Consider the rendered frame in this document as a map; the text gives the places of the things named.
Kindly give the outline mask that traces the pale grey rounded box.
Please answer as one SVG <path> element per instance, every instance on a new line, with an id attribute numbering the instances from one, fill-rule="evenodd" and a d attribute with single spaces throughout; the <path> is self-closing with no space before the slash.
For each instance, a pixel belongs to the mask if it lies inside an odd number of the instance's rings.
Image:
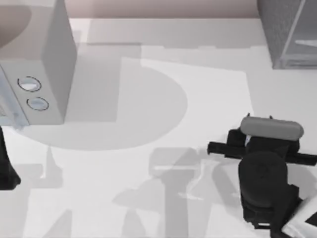
<path id="1" fill-rule="evenodd" d="M 245 117 L 240 124 L 241 131 L 250 136 L 297 141 L 304 135 L 303 127 L 294 121 Z"/>

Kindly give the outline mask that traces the pale microwave oven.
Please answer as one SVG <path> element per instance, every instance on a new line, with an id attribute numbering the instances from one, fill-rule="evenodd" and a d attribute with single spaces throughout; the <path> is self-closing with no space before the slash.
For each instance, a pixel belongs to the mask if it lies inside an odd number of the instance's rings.
<path id="1" fill-rule="evenodd" d="M 0 0 L 0 126 L 62 124 L 76 60 L 65 0 Z M 42 88 L 22 90 L 17 79 L 25 76 Z M 26 100 L 35 97 L 49 108 L 31 109 Z"/>

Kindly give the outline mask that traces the small microwave knob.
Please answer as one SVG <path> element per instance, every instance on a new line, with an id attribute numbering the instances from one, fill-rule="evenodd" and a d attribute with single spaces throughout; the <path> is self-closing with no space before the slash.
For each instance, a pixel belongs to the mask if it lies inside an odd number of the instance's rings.
<path id="1" fill-rule="evenodd" d="M 27 99 L 26 103 L 31 109 L 36 111 L 45 111 L 49 108 L 48 101 L 41 97 Z"/>

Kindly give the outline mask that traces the large microwave knob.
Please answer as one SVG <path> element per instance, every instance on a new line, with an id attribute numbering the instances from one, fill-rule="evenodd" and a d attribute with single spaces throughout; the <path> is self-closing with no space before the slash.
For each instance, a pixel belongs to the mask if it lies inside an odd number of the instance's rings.
<path id="1" fill-rule="evenodd" d="M 41 82 L 32 76 L 18 78 L 17 84 L 22 90 L 27 92 L 37 92 L 42 88 Z"/>

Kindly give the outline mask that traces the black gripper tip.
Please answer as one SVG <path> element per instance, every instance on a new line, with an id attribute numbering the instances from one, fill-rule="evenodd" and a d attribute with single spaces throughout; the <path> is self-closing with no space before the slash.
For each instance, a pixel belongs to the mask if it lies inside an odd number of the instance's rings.
<path id="1" fill-rule="evenodd" d="M 21 178 L 9 159 L 3 129 L 0 126 L 0 191 L 14 190 L 20 184 Z"/>

